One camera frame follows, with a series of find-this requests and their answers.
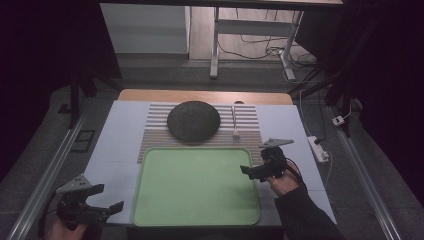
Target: table leg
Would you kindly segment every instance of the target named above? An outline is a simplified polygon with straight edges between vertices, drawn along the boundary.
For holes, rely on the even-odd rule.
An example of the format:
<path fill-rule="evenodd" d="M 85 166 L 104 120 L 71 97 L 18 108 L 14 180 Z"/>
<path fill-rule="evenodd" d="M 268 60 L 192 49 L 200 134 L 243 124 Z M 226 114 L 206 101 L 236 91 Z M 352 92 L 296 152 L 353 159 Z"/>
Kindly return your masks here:
<path fill-rule="evenodd" d="M 69 124 L 69 129 L 72 129 L 75 125 L 75 123 L 78 121 L 79 118 L 79 92 L 78 92 L 78 78 L 81 75 L 77 70 L 72 73 L 71 76 L 71 122 Z"/>
<path fill-rule="evenodd" d="M 282 53 L 280 53 L 280 58 L 281 58 L 281 61 L 283 63 L 284 72 L 286 73 L 288 81 L 295 81 L 296 80 L 296 78 L 293 74 L 293 69 L 290 65 L 288 57 L 289 57 L 289 54 L 290 54 L 291 46 L 292 46 L 293 41 L 294 41 L 294 37 L 296 36 L 297 28 L 299 27 L 300 18 L 302 17 L 303 12 L 295 12 L 294 14 L 295 14 L 295 16 L 294 16 L 294 19 L 293 19 L 293 25 L 290 29 L 290 33 L 289 33 L 289 36 L 287 38 L 286 47 L 284 48 L 284 51 Z"/>
<path fill-rule="evenodd" d="M 219 28 L 219 8 L 214 9 L 214 30 L 213 30 L 213 46 L 211 58 L 211 71 L 210 78 L 215 79 L 218 77 L 218 28 Z"/>

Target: black sleeve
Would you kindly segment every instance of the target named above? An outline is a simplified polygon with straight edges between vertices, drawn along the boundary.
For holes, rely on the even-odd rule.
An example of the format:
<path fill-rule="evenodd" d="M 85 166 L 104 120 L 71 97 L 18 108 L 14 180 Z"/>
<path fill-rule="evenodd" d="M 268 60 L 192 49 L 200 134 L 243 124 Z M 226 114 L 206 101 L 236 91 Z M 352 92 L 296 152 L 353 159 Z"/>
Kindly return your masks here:
<path fill-rule="evenodd" d="M 315 205 L 304 187 L 275 199 L 275 206 L 290 240 L 345 239 L 327 214 Z"/>

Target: aluminum rail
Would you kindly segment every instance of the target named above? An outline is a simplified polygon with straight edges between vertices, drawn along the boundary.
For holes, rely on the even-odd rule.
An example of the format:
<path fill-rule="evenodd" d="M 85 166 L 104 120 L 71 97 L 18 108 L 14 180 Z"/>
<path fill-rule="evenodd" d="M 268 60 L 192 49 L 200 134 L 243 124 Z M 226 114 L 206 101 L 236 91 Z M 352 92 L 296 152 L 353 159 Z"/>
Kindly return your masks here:
<path fill-rule="evenodd" d="M 357 11 L 339 0 L 324 1 L 276 1 L 276 0 L 99 0 L 98 3 L 116 4 L 142 4 L 164 6 L 193 6 L 193 7 L 222 7 L 222 8 L 250 8 L 269 10 L 295 10 L 295 11 L 322 11 L 341 12 Z M 376 4 L 363 4 L 364 9 L 374 9 Z"/>
<path fill-rule="evenodd" d="M 330 108 L 327 108 L 332 118 L 336 117 Z M 355 170 L 356 176 L 364 189 L 365 195 L 368 198 L 371 206 L 376 212 L 376 217 L 381 225 L 381 228 L 389 240 L 400 240 L 402 239 L 397 227 L 391 217 L 386 204 L 381 199 L 375 185 L 356 150 L 356 147 L 350 138 L 347 138 L 341 128 L 337 128 L 337 134 L 342 142 L 343 147 L 349 157 L 353 169 Z"/>
<path fill-rule="evenodd" d="M 7 239 L 25 239 L 35 218 L 37 217 L 38 212 L 42 208 L 42 205 L 47 198 L 50 188 L 52 187 L 57 177 L 57 174 L 59 173 L 63 162 L 65 161 L 72 147 L 72 144 L 75 141 L 79 130 L 81 129 L 82 124 L 84 123 L 87 117 L 88 111 L 90 110 L 93 101 L 94 100 L 92 99 L 84 100 L 84 103 L 81 108 L 81 117 L 76 122 L 74 128 L 69 129 L 66 133 L 59 149 L 56 151 L 55 155 L 50 161 L 50 164 L 44 171 L 43 176 L 41 177 L 30 198 L 25 204 L 25 207 L 23 208 L 21 214 L 16 220 L 15 225 L 10 231 Z"/>

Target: metal stand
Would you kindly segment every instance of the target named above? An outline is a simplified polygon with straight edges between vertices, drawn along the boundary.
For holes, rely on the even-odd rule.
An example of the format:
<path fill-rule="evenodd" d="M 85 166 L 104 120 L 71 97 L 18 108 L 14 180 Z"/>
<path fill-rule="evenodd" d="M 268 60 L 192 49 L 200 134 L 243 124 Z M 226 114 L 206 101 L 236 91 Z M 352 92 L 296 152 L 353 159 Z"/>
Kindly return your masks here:
<path fill-rule="evenodd" d="M 295 81 L 289 62 L 290 49 L 299 27 L 300 19 L 303 12 L 295 12 L 292 23 L 289 22 L 264 22 L 264 21 L 246 21 L 246 20 L 229 20 L 219 19 L 219 8 L 214 9 L 214 34 L 211 57 L 210 78 L 218 77 L 218 35 L 234 34 L 234 35 L 255 35 L 255 36 L 276 36 L 287 37 L 286 47 L 280 53 L 280 59 L 284 66 L 284 71 L 289 81 Z"/>
<path fill-rule="evenodd" d="M 74 73 L 71 76 L 71 123 L 69 129 L 72 129 L 79 118 L 79 86 L 78 77 Z"/>

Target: human hand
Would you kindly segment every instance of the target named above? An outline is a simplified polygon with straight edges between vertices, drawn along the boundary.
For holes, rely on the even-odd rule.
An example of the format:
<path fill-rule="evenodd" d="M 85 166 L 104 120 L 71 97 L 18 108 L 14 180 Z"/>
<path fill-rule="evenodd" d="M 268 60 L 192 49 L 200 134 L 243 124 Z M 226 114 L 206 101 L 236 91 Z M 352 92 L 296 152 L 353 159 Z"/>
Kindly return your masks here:
<path fill-rule="evenodd" d="M 74 231 L 71 231 L 62 220 L 57 218 L 49 229 L 46 240 L 81 240 L 87 226 L 80 224 Z"/>
<path fill-rule="evenodd" d="M 287 164 L 295 171 L 299 172 L 296 165 L 294 165 L 292 162 L 287 161 Z M 278 197 L 281 197 L 284 194 L 299 187 L 299 183 L 297 182 L 296 177 L 287 169 L 284 171 L 283 176 L 279 178 L 267 177 L 265 180 L 269 182 L 271 189 L 275 192 L 275 194 L 277 194 Z"/>

